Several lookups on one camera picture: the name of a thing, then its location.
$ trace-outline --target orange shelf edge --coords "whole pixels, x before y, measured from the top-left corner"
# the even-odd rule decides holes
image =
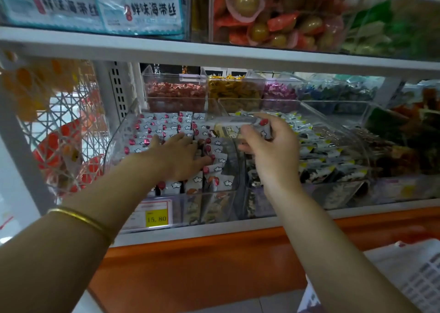
[[[336,220],[361,250],[440,237],[440,207]],[[305,288],[282,227],[108,250],[90,290],[108,313],[177,313]]]

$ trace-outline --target white plastic basket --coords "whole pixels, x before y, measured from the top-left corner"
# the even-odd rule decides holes
[[[364,252],[379,269],[423,313],[440,312],[440,241],[429,239]],[[319,304],[309,279],[298,312]]]

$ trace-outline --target tile floor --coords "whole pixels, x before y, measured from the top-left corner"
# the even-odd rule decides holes
[[[304,290],[233,302],[188,313],[296,313]]]

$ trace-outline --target yellow price label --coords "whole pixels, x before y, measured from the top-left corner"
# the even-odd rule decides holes
[[[146,227],[168,225],[168,209],[145,211]]]

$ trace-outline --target store shelf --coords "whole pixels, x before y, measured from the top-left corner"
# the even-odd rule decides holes
[[[347,208],[329,211],[333,219],[365,216],[369,214],[382,214],[386,212],[414,210],[427,207],[440,206],[440,199],[426,199],[420,201],[390,203],[357,208]],[[129,246],[138,244],[150,244],[160,241],[198,238],[202,236],[214,236],[218,234],[254,231],[263,228],[279,227],[281,223],[278,217],[248,219],[241,221],[229,221],[217,224],[187,226],[178,228],[161,229],[138,233],[120,234],[115,239],[112,247]]]
[[[0,27],[0,46],[24,55],[234,66],[261,71],[325,72],[352,75],[440,78],[440,63],[187,43],[146,38]]]

